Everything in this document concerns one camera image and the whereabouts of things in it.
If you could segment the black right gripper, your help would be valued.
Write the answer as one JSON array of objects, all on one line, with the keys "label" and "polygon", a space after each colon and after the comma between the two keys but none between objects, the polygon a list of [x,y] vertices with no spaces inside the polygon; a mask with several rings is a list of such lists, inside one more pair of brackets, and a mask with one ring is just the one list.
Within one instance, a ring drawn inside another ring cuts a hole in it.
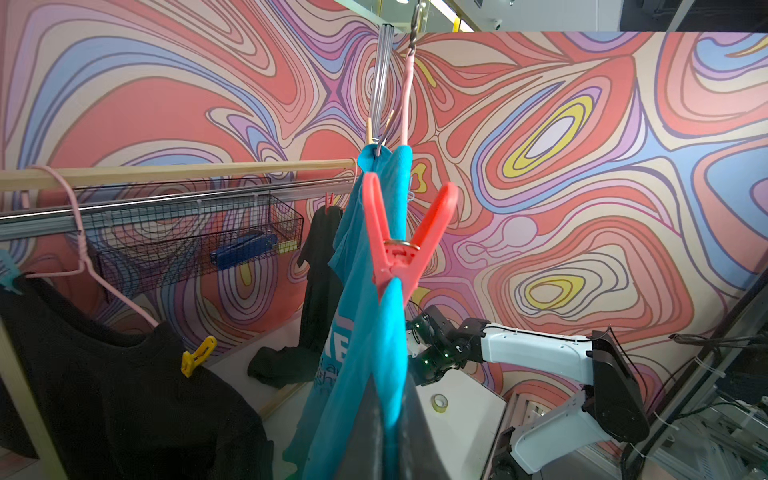
[{"label": "black right gripper", "polygon": [[[429,306],[408,325],[426,349],[409,359],[411,374],[406,377],[397,423],[395,478],[449,480],[448,470],[439,457],[416,385],[436,383],[448,370],[461,369],[468,362],[480,362],[480,320],[467,318],[455,326],[437,306]],[[374,378],[370,376],[335,479],[383,479],[384,444],[381,401]]]}]

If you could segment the teal t-shirt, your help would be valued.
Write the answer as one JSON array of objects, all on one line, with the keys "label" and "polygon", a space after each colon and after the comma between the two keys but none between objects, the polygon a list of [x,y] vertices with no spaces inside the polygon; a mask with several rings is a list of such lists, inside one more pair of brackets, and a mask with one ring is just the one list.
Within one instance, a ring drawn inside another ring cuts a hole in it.
[{"label": "teal t-shirt", "polygon": [[362,185],[356,181],[334,238],[329,266],[342,293],[295,435],[283,452],[297,468],[296,479],[335,477],[370,376],[383,413],[384,478],[396,479],[397,423],[408,375],[406,303],[399,280],[382,298],[377,295]]}]

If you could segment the red clothespin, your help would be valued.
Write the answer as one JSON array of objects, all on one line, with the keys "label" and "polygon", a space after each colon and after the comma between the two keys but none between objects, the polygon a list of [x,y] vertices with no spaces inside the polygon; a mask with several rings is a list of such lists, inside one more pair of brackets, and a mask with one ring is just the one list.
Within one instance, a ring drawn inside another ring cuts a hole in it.
[{"label": "red clothespin", "polygon": [[397,278],[402,287],[402,300],[407,303],[457,208],[459,189],[447,183],[409,240],[395,239],[390,234],[379,177],[367,173],[362,185],[363,209],[373,264],[373,283],[379,298],[391,281]]}]

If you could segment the pink hanger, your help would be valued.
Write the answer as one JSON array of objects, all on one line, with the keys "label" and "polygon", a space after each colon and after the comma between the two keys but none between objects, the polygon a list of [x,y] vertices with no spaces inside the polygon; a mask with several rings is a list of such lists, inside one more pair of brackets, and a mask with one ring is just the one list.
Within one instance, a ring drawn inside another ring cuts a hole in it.
[{"label": "pink hanger", "polygon": [[85,228],[82,220],[82,215],[80,212],[80,206],[78,203],[78,200],[76,198],[76,195],[74,193],[74,190],[69,185],[69,183],[64,179],[63,176],[61,176],[59,173],[57,173],[54,169],[48,167],[48,166],[39,166],[34,165],[32,166],[32,169],[39,170],[42,172],[45,172],[49,176],[51,176],[65,191],[66,196],[69,201],[69,205],[72,209],[73,218],[75,221],[75,225],[77,228],[77,246],[78,246],[78,268],[76,270],[70,270],[70,271],[63,271],[63,272],[46,272],[46,273],[31,273],[27,274],[26,277],[29,279],[33,278],[64,278],[64,277],[72,277],[79,275],[81,273],[87,272],[98,284],[100,284],[104,289],[106,289],[109,293],[111,293],[114,297],[116,297],[118,300],[122,301],[126,306],[128,306],[130,309],[132,309],[135,313],[140,315],[144,318],[144,320],[153,328],[156,328],[159,326],[159,323],[142,307],[137,305],[135,302],[127,298],[125,295],[123,295],[120,291],[118,291],[115,287],[113,287],[106,279],[104,279],[101,275],[99,275],[90,259],[90,256],[88,254],[88,245],[87,245],[87,236],[85,233]]},{"label": "pink hanger", "polygon": [[392,110],[385,122],[382,122],[384,112],[384,99],[387,79],[389,78],[390,60],[393,55],[393,40],[395,27],[389,23],[383,23],[379,28],[379,37],[376,51],[376,63],[374,69],[373,95],[369,114],[369,140],[376,141],[374,156],[381,155],[384,142],[391,136],[394,129],[395,118],[400,119],[400,143],[408,143],[408,124],[410,119],[410,94],[414,79],[415,53],[417,37],[423,22],[423,13],[428,5],[427,1],[416,1],[410,21],[408,48],[404,67],[404,80],[401,88],[398,115]]}]

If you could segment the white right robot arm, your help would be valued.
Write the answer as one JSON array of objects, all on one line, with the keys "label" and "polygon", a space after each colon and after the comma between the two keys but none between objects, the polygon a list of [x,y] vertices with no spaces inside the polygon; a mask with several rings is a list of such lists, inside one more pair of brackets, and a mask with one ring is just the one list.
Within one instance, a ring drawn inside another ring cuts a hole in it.
[{"label": "white right robot arm", "polygon": [[473,363],[510,368],[518,382],[515,406],[547,380],[564,387],[559,404],[500,430],[489,458],[491,479],[532,479],[583,447],[635,445],[649,435],[640,383],[611,330],[556,335],[480,318],[455,325],[429,306],[407,321],[406,331],[419,347],[409,364],[419,386]]}]

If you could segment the yellow tape roll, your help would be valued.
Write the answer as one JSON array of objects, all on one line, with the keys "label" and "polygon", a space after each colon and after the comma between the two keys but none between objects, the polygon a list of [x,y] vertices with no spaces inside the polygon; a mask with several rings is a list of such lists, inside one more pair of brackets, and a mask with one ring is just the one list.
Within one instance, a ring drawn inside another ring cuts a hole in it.
[{"label": "yellow tape roll", "polygon": [[448,398],[440,393],[434,394],[430,398],[432,408],[437,413],[445,413],[449,406]]}]

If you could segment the white plastic tray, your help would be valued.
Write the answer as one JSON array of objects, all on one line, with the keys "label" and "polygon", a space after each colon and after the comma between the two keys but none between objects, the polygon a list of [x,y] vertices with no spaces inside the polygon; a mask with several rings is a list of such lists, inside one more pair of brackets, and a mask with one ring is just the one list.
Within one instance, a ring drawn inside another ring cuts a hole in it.
[{"label": "white plastic tray", "polygon": [[418,334],[410,329],[406,331],[407,351],[410,357],[417,357],[424,349],[425,345],[421,342]]}]

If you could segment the dark green t-shirt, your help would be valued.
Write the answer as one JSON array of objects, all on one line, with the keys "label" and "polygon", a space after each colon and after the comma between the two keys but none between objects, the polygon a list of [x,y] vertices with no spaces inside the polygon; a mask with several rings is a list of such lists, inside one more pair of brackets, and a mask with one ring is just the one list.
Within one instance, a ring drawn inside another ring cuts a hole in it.
[{"label": "dark green t-shirt", "polygon": [[298,344],[257,351],[247,375],[262,384],[280,389],[309,382],[315,376],[342,293],[342,283],[329,266],[342,217],[343,210],[338,206],[321,207],[313,216],[297,260],[298,266],[309,265]]}]

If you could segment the yellow clothespin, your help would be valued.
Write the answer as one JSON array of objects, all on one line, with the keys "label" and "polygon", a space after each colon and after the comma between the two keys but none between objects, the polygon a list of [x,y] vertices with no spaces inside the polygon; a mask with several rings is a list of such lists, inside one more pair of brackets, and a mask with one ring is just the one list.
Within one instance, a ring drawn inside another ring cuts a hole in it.
[{"label": "yellow clothespin", "polygon": [[214,336],[207,336],[194,352],[184,351],[181,360],[181,373],[186,378],[191,378],[195,370],[210,358],[217,346],[217,339]]}]

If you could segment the blue stapler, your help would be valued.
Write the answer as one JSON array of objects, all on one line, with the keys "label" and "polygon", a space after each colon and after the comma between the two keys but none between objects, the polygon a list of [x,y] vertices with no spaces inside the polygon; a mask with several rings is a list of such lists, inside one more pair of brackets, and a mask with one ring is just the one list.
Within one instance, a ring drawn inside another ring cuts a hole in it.
[{"label": "blue stapler", "polygon": [[271,252],[277,243],[276,234],[256,230],[214,250],[210,260],[218,270],[226,270]]}]

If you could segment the black t-shirt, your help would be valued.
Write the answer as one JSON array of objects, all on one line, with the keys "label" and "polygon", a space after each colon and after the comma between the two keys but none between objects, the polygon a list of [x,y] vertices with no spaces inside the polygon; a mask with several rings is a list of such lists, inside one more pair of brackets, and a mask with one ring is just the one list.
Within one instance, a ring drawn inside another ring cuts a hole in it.
[{"label": "black t-shirt", "polygon": [[183,375],[170,325],[120,333],[24,277],[2,291],[1,317],[70,478],[272,477],[258,413],[208,369]]}]

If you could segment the teal clothespin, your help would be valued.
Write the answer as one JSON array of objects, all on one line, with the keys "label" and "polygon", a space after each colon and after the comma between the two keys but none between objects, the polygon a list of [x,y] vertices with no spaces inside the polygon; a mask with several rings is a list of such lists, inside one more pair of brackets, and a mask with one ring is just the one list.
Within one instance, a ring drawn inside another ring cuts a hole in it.
[{"label": "teal clothespin", "polygon": [[1,288],[9,293],[22,295],[23,292],[19,290],[15,285],[16,279],[21,275],[21,272],[16,262],[14,261],[10,253],[5,249],[0,250],[0,259],[1,259],[1,276],[0,276]]}]

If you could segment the wooden clothes rack frame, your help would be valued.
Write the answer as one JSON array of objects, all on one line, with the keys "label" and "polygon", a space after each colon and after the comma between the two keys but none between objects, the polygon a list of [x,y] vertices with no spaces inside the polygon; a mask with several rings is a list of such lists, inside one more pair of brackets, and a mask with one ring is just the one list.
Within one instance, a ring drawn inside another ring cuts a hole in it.
[{"label": "wooden clothes rack frame", "polygon": [[[30,166],[23,170],[3,170],[1,191],[27,192],[62,188],[45,172]],[[96,168],[54,169],[64,177],[74,190],[76,187],[93,187],[121,183],[150,183],[159,181],[183,181],[188,179],[247,176],[249,174],[272,174],[300,171],[321,171],[354,169],[352,159],[285,161],[285,162],[242,162],[192,165],[159,166],[112,166]],[[34,396],[24,374],[21,362],[13,349],[7,329],[1,329],[1,375],[9,388],[30,439],[39,455],[39,461],[51,479],[65,479],[67,473],[53,443]]]}]

